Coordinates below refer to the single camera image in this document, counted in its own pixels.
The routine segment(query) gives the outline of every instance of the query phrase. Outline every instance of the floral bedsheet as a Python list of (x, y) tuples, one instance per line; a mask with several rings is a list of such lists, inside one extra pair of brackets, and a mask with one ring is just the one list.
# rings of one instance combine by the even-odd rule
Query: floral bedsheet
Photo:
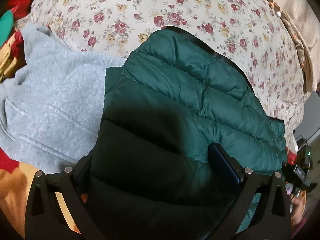
[(284, 120), (294, 151), (307, 95), (292, 38), (267, 0), (34, 0), (17, 25), (26, 22), (50, 25), (73, 50), (121, 57), (156, 30), (183, 28), (243, 70), (267, 115)]

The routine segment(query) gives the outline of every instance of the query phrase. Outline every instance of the beige fabric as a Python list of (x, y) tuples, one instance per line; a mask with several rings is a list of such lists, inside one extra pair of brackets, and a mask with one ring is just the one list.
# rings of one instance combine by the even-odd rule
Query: beige fabric
[(281, 20), (296, 45), (300, 65), (305, 73), (305, 89), (316, 91), (320, 81), (320, 22), (306, 0), (274, 1), (271, 6), (281, 11)]

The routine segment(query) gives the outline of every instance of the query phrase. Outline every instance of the teal fabric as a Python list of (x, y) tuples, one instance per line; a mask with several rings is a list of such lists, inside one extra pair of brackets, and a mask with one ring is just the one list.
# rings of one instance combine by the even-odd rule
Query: teal fabric
[[(208, 164), (208, 146), (220, 143), (243, 167), (270, 174), (286, 160), (283, 135), (283, 122), (266, 116), (234, 66), (172, 30), (157, 31), (123, 67), (106, 70), (91, 166), (92, 185), (99, 190), (88, 194), (89, 203), (110, 211), (103, 199), (113, 196), (123, 212), (119, 223), (140, 229), (131, 232), (132, 239), (148, 239), (147, 232), (159, 239), (170, 238), (170, 232), (177, 239), (179, 228), (181, 239), (203, 239), (233, 201)], [(139, 201), (123, 210), (121, 198), (105, 187)], [(257, 195), (238, 231), (248, 226), (258, 200)], [(180, 220), (176, 205), (185, 209)], [(160, 226), (169, 217), (179, 226)], [(115, 228), (105, 222), (106, 231)]]
[(0, 47), (9, 38), (13, 27), (13, 14), (11, 11), (6, 11), (0, 18)]

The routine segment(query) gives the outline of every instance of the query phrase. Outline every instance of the folded gray garment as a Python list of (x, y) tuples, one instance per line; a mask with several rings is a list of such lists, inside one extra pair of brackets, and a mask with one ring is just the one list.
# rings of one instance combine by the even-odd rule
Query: folded gray garment
[(60, 172), (95, 145), (106, 68), (125, 59), (71, 51), (34, 24), (21, 34), (27, 65), (0, 84), (0, 147), (14, 160)]

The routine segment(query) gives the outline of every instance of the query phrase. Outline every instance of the gray floor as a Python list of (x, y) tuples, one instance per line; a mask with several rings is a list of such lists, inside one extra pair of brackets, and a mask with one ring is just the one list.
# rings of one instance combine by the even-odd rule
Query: gray floor
[(320, 199), (320, 139), (311, 146), (311, 154), (313, 160), (313, 169), (309, 171), (308, 178), (312, 182), (317, 182), (319, 185), (310, 193), (307, 194), (307, 203), (304, 216), (309, 217)]

